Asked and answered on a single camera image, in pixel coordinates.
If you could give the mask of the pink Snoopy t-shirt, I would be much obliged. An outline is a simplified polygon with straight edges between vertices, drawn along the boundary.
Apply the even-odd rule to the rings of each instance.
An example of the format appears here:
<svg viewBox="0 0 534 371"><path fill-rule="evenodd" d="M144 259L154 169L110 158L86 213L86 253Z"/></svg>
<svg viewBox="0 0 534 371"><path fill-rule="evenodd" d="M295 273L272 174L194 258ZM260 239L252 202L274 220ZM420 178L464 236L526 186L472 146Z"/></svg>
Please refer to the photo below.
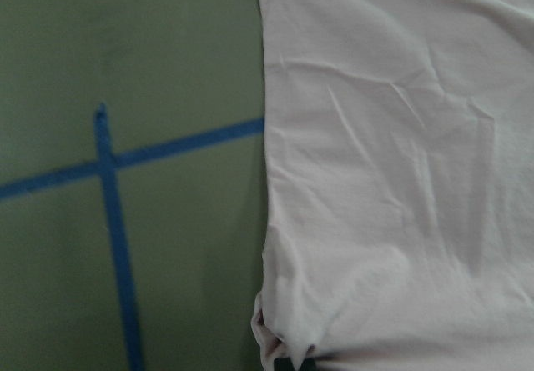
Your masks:
<svg viewBox="0 0 534 371"><path fill-rule="evenodd" d="M533 367L533 0L259 0L267 370Z"/></svg>

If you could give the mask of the brown paper table cover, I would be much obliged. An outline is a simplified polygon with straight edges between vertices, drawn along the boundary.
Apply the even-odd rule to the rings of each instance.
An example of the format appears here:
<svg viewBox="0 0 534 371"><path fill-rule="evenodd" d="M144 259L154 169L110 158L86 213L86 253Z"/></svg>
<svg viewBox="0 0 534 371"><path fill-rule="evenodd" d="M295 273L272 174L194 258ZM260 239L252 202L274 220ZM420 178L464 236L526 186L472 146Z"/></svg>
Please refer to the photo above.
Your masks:
<svg viewBox="0 0 534 371"><path fill-rule="evenodd" d="M1 0L1 367L258 370L257 0Z"/></svg>

